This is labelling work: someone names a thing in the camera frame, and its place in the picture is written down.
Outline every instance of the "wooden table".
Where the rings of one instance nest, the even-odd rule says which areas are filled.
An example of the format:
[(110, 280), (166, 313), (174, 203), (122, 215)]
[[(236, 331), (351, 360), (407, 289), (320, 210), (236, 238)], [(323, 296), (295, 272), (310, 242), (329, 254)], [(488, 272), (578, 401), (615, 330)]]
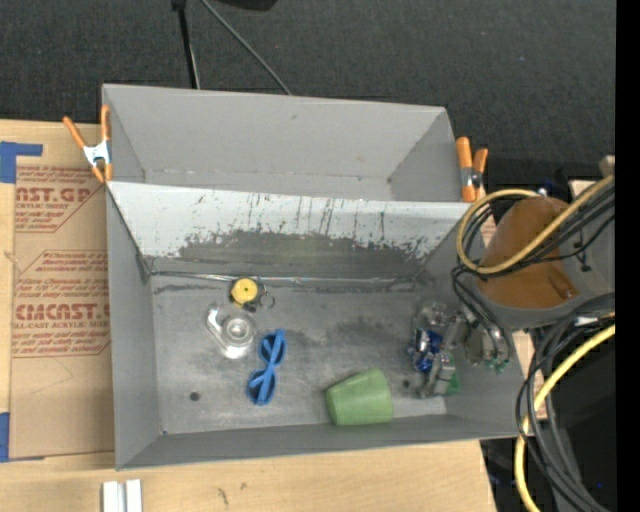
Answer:
[[(0, 140), (61, 123), (0, 121)], [(0, 412), (8, 406), (15, 187), (0, 184)], [(98, 511), (102, 482), (140, 478), (145, 512), (495, 511), (478, 441), (116, 472), (113, 453), (0, 464), (2, 511)]]

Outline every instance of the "green object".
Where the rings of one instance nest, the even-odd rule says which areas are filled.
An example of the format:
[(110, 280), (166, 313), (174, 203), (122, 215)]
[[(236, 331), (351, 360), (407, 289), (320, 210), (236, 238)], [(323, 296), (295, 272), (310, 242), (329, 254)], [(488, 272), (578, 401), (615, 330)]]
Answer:
[(334, 384), (325, 392), (325, 397), (335, 425), (370, 425), (393, 419), (389, 384), (378, 368)]
[(458, 391), (460, 391), (460, 381), (458, 380), (458, 375), (454, 373), (447, 388), (447, 395), (455, 395)]

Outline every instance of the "blue object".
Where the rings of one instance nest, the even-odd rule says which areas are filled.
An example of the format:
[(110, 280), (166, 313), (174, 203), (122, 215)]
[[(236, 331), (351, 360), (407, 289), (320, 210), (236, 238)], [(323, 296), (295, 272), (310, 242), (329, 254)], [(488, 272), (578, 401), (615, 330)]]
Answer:
[(429, 373), (433, 360), (440, 352), (442, 336), (430, 329), (416, 329), (414, 342), (407, 348), (414, 370)]
[(276, 390), (275, 368), (284, 359), (287, 352), (287, 340), (284, 330), (278, 329), (267, 334), (258, 347), (260, 358), (267, 363), (264, 370), (256, 370), (249, 377), (247, 396), (256, 405), (267, 405)]
[(16, 182), (16, 157), (42, 156), (42, 144), (0, 142), (0, 182)]
[(0, 413), (0, 462), (9, 460), (9, 413)]

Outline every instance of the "blue tape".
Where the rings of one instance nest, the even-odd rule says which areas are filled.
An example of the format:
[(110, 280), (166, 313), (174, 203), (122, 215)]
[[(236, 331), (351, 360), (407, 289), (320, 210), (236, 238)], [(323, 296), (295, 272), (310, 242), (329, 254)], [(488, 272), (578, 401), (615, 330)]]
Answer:
[(9, 413), (0, 413), (0, 462), (9, 460)]
[(42, 156), (42, 144), (0, 142), (0, 183), (16, 182), (18, 156)]

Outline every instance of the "orange clamp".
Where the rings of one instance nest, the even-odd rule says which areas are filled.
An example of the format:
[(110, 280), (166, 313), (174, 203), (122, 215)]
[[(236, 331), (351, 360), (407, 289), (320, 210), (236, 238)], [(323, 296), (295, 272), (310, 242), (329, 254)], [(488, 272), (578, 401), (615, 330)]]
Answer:
[(473, 203), (478, 199), (479, 186), (476, 185), (478, 175), (484, 173), (489, 150), (479, 149), (472, 157), (471, 143), (467, 137), (456, 139), (456, 151), (460, 163), (460, 177), (462, 180), (462, 200)]
[[(78, 131), (78, 128), (73, 123), (73, 121), (64, 116), (62, 118), (63, 124), (68, 128), (71, 133), (71, 137), (75, 141), (91, 164), (91, 171), (96, 179), (100, 183), (104, 183), (105, 181), (111, 181), (113, 178), (113, 164), (111, 163), (111, 121), (110, 121), (111, 111), (109, 110), (109, 105), (102, 105), (102, 109), (100, 110), (100, 132), (102, 136), (102, 141), (97, 146), (87, 146), (84, 138)], [(101, 170), (96, 164), (98, 161), (102, 160), (104, 162), (104, 167)]]

